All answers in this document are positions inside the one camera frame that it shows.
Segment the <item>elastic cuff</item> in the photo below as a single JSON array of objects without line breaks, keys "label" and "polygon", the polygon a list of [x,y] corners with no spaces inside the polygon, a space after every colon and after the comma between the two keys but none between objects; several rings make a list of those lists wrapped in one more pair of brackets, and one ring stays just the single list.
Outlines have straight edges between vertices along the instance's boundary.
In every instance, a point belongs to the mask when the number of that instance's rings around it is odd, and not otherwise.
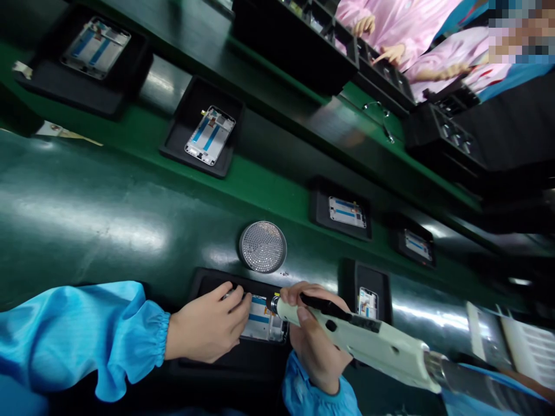
[{"label": "elastic cuff", "polygon": [[168,312],[162,312],[160,317],[160,323],[158,327],[158,332],[156,334],[156,362],[154,363],[157,367],[160,367],[164,362],[164,356],[166,354],[166,340],[168,339],[168,325],[169,325]]},{"label": "elastic cuff", "polygon": [[326,402],[326,403],[342,403],[344,401],[344,393],[343,391],[345,390],[343,388],[343,383],[345,382],[345,379],[343,378],[343,376],[341,376],[339,378],[339,391],[337,392],[336,395],[331,396],[328,393],[320,390],[318,387],[316,387],[315,385],[312,385],[311,383],[309,383],[309,389],[311,391],[312,394],[314,394],[315,396],[318,396],[318,399],[321,400],[322,402]]}]

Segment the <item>workbench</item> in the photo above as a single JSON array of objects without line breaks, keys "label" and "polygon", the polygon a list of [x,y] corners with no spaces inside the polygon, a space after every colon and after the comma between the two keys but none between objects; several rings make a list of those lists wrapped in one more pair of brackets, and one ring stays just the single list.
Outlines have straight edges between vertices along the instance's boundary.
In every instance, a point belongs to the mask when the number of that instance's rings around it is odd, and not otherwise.
[{"label": "workbench", "polygon": [[[467,259],[472,253],[511,253],[531,237],[504,240],[466,222],[479,213],[477,200],[411,159],[394,118],[388,127],[398,140],[390,143],[378,123],[381,112],[375,106],[361,110],[373,99],[354,85],[339,97],[316,95],[234,40],[230,16],[208,1],[89,1],[122,25],[150,34],[155,50],[137,99],[119,122],[107,121],[13,81],[11,64],[32,50],[63,10],[60,1],[50,3],[56,6],[49,5],[33,25],[27,22],[34,31],[25,39],[2,38],[0,80],[46,120],[104,146],[0,131],[2,310],[59,285],[129,279],[174,311],[187,299],[196,267],[277,286],[308,280],[337,292],[341,262],[353,258],[389,272],[394,325],[448,355],[471,351],[465,300],[526,311],[519,296],[484,285]],[[248,106],[225,180],[158,153],[194,73]],[[309,221],[306,183],[331,174],[371,200],[372,242]],[[434,230],[435,270],[390,247],[383,223],[390,210]],[[278,225],[288,242],[286,263],[269,275],[247,270],[236,249],[244,227],[258,220]],[[364,392],[358,396],[363,412],[393,413],[403,403],[415,413],[434,406],[432,413],[442,411],[431,393],[372,369],[349,368],[346,375]],[[376,386],[371,392],[369,384]]]}]

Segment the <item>blue sleeve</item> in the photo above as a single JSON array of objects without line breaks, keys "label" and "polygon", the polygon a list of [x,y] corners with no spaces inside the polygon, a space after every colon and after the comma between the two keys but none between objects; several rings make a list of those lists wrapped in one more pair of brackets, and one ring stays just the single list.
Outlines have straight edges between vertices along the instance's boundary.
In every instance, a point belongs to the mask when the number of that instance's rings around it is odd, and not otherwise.
[{"label": "blue sleeve", "polygon": [[300,415],[360,415],[357,397],[344,377],[339,379],[339,393],[330,396],[313,386],[305,369],[293,351],[287,361],[283,379],[283,401],[292,416]]},{"label": "blue sleeve", "polygon": [[51,289],[0,313],[0,374],[53,392],[97,370],[97,397],[115,402],[162,365],[168,321],[137,282]]}]

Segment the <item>black tray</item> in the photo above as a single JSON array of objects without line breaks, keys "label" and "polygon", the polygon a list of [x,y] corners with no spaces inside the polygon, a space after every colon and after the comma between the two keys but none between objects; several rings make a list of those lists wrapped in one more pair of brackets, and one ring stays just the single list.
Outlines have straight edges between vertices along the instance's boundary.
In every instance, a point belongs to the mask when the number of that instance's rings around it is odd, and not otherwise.
[{"label": "black tray", "polygon": [[[245,292],[271,298],[280,288],[261,283],[219,270],[199,268],[195,271],[189,302],[216,289],[222,283],[230,281],[234,286],[241,285]],[[252,339],[240,340],[240,345],[233,348],[214,364],[205,364],[189,359],[179,359],[179,369],[188,375],[253,380],[258,382],[280,382],[283,379],[285,365],[291,344],[287,338],[283,344],[270,343]]]},{"label": "black tray", "polygon": [[353,82],[397,117],[408,117],[416,106],[408,79],[386,60],[372,65],[380,54],[362,39],[358,40],[357,49],[360,70]]},{"label": "black tray", "polygon": [[[435,268],[436,255],[434,235],[424,227],[414,222],[410,218],[400,213],[388,213],[385,220],[386,226],[389,228],[390,244],[392,248],[409,259],[429,268]],[[430,255],[432,260],[428,260],[412,250],[406,248],[405,230],[408,230],[418,237],[424,239],[430,245]]]},{"label": "black tray", "polygon": [[[213,166],[185,152],[185,144],[202,120],[201,111],[208,110],[211,105],[218,107],[235,119],[235,126]],[[194,76],[175,110],[169,125],[168,137],[159,148],[160,153],[167,158],[223,179],[230,168],[233,149],[241,135],[241,121],[244,113],[245,103],[208,81]]]},{"label": "black tray", "polygon": [[393,307],[389,274],[353,259],[342,265],[341,297],[353,313],[358,313],[358,291],[364,287],[378,295],[377,319],[393,325]]},{"label": "black tray", "polygon": [[31,80],[20,72],[14,72],[14,77],[31,92],[115,120],[120,117],[125,102],[139,91],[153,55],[145,36],[124,28],[131,39],[104,80],[65,66],[60,56],[94,16],[121,27],[88,7],[71,4],[42,38],[33,57],[24,62],[33,70]]},{"label": "black tray", "polygon": [[[334,196],[346,201],[356,201],[366,215],[366,228],[334,221],[330,218],[329,198]],[[370,202],[341,186],[317,177],[310,184],[310,220],[319,226],[339,231],[364,241],[372,240],[372,219]]]}]

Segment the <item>finger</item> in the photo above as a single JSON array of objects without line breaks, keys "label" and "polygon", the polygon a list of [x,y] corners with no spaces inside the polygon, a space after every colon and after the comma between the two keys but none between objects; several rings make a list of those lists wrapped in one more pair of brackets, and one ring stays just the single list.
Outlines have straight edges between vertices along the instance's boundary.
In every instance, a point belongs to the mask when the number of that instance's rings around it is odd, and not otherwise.
[{"label": "finger", "polygon": [[225,296],[227,292],[229,292],[232,289],[233,289],[233,284],[231,282],[225,282],[219,285],[212,292],[207,293],[205,296],[215,301],[219,301],[221,298]]},{"label": "finger", "polygon": [[371,25],[372,25],[372,18],[369,17],[368,19],[366,19],[366,22],[364,23],[364,32],[367,32],[368,29],[370,29]]},{"label": "finger", "polygon": [[320,298],[325,300],[330,300],[343,309],[345,312],[350,312],[347,303],[337,295],[334,295],[331,292],[328,292],[324,288],[306,288],[302,291],[303,293],[307,294],[308,296],[312,296],[314,298]]},{"label": "finger", "polygon": [[374,64],[377,64],[379,61],[381,61],[382,59],[386,59],[389,58],[390,53],[389,52],[385,52],[383,54],[381,54],[380,56],[378,56],[376,59],[374,59]]},{"label": "finger", "polygon": [[243,301],[230,312],[229,317],[233,327],[249,317],[252,300],[253,296],[250,293],[246,294]]},{"label": "finger", "polygon": [[228,311],[231,311],[235,306],[240,304],[241,300],[243,299],[243,293],[245,293],[243,287],[237,286],[237,289],[235,289],[227,298],[220,302],[221,307]]},{"label": "finger", "polygon": [[288,301],[288,297],[289,297],[289,288],[281,288],[281,290],[279,291],[279,297],[280,297],[285,303],[289,303],[289,301]]},{"label": "finger", "polygon": [[360,26],[362,24],[362,20],[360,22],[358,22],[353,29],[353,35],[355,35],[356,37],[359,37],[359,30],[360,30]]},{"label": "finger", "polygon": [[301,290],[307,286],[310,286],[310,283],[308,283],[307,281],[301,281],[299,283],[294,284],[290,288],[286,288],[287,303],[290,304],[291,306],[295,306],[297,304],[297,297],[299,293],[301,293]]},{"label": "finger", "polygon": [[324,289],[319,284],[311,284],[311,283],[308,283],[308,282],[298,283],[298,284],[292,286],[291,288],[289,288],[289,294],[288,294],[289,304],[292,305],[292,306],[295,306],[295,305],[299,304],[299,295],[301,294],[301,292],[304,289],[308,289],[308,288]]}]

